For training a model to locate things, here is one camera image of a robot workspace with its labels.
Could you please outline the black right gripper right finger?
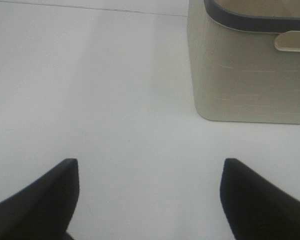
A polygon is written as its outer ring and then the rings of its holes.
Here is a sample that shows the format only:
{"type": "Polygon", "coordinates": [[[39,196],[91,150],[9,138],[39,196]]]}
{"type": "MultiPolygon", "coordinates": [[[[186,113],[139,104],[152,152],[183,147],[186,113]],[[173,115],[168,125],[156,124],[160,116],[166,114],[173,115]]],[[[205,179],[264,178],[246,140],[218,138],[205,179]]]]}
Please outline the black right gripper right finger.
{"type": "Polygon", "coordinates": [[[219,192],[236,240],[300,240],[300,201],[238,159],[224,161],[219,192]]]}

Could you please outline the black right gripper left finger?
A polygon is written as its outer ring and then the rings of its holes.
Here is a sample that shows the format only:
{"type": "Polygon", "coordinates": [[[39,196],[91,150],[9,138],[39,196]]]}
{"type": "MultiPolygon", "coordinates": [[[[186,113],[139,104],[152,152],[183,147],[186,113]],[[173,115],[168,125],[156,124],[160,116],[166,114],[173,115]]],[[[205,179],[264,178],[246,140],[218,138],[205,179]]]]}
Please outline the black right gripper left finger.
{"type": "Polygon", "coordinates": [[[0,240],[71,240],[68,226],[80,194],[75,158],[0,202],[0,240]]]}

